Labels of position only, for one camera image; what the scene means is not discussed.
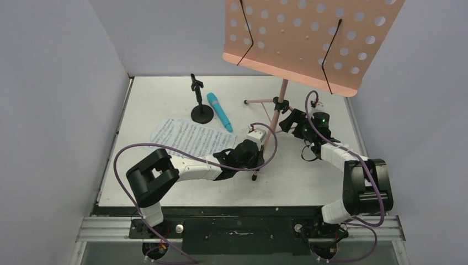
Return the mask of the sheet music page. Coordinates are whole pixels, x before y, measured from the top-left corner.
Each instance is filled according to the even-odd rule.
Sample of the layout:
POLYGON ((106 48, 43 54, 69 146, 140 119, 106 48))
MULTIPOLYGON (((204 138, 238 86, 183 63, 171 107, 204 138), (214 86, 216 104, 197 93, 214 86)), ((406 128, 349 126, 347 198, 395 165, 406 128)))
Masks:
POLYGON ((164 145, 189 155, 205 157, 233 148, 236 135, 225 129, 216 129, 193 121, 176 120, 164 145))
POLYGON ((151 134, 150 142, 154 144, 166 145, 172 137, 175 119, 166 119, 158 124, 155 131, 151 134))

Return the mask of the pink folding music stand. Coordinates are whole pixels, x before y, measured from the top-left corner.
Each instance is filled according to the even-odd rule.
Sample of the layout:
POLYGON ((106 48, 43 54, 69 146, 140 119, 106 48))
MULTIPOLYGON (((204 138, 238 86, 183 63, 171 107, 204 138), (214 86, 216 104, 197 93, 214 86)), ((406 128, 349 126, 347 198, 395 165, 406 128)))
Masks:
POLYGON ((342 97, 357 94, 403 1, 226 1, 223 59, 342 97))

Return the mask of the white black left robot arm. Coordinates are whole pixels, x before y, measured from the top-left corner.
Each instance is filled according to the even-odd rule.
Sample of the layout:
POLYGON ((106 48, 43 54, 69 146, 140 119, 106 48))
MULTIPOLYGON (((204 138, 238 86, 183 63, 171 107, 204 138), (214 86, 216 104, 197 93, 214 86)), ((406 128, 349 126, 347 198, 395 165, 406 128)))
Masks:
POLYGON ((131 167, 126 178, 145 218, 143 230, 156 238, 164 232, 164 217, 160 201, 177 182, 192 180, 223 181, 232 178, 239 169, 256 168, 264 163, 263 147, 244 140, 234 149, 225 149, 206 157, 209 162, 171 156, 165 149, 156 149, 131 167))

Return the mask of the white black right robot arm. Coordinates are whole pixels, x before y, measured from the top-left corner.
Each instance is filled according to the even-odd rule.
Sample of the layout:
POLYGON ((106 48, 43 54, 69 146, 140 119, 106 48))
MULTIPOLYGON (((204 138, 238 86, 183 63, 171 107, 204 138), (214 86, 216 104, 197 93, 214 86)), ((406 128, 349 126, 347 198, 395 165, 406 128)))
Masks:
POLYGON ((385 213, 393 207, 386 162, 370 159, 354 152, 332 137, 330 115, 325 112, 307 114, 294 109, 279 123, 285 133, 291 132, 304 140, 316 159, 326 161, 343 173, 340 199, 324 205, 312 221, 313 232, 320 237, 340 229, 342 224, 362 224, 378 227, 385 213))

